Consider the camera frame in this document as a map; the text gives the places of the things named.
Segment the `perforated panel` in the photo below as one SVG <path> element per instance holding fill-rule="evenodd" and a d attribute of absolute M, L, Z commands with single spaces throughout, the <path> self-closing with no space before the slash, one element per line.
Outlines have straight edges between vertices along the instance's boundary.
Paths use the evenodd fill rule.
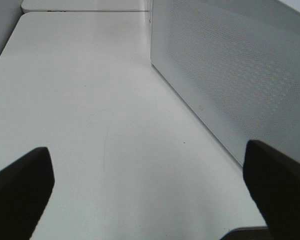
<path fill-rule="evenodd" d="M 275 0 L 154 0 L 152 30 L 153 64 L 239 162 L 249 139 L 300 161 L 298 13 Z"/>

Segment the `table surface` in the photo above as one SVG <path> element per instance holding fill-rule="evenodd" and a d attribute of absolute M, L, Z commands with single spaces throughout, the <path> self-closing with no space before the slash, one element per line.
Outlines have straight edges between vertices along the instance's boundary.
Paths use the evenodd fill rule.
<path fill-rule="evenodd" d="M 145 11 L 146 0 L 23 0 L 23 12 Z"/>
<path fill-rule="evenodd" d="M 23 15 L 0 57 L 0 170 L 39 146 L 34 240 L 218 240 L 264 221 L 242 169 L 152 67 L 145 12 Z"/>

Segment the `grey wall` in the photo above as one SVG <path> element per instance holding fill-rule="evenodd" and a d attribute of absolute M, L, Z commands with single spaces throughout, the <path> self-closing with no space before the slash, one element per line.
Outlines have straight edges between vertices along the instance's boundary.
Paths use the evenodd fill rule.
<path fill-rule="evenodd" d="M 0 0 L 0 54 L 22 15 L 23 0 Z"/>

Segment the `scratch mark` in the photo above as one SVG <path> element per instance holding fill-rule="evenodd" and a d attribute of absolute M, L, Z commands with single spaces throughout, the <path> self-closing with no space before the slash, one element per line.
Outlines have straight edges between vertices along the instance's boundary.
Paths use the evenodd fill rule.
<path fill-rule="evenodd" d="M 109 130 L 111 128 L 111 123 L 110 121 L 108 128 L 106 130 L 105 138 L 104 138 L 104 145 L 103 145 L 103 172 L 106 171 L 106 147 L 107 147 L 107 140 L 108 140 L 108 135 L 109 135 Z"/>
<path fill-rule="evenodd" d="M 90 118 L 92 118 L 94 115 L 98 114 L 98 113 L 102 113 L 102 112 L 104 112 L 104 111 L 108 111 L 108 110 L 111 110 L 111 109 L 113 109 L 113 108 L 112 108 L 112 107 L 109 107 L 109 108 L 105 108 L 105 109 L 101 109 L 101 110 L 95 111 L 94 113 L 92 113 L 92 114 L 88 117 L 88 120 L 89 120 Z"/>

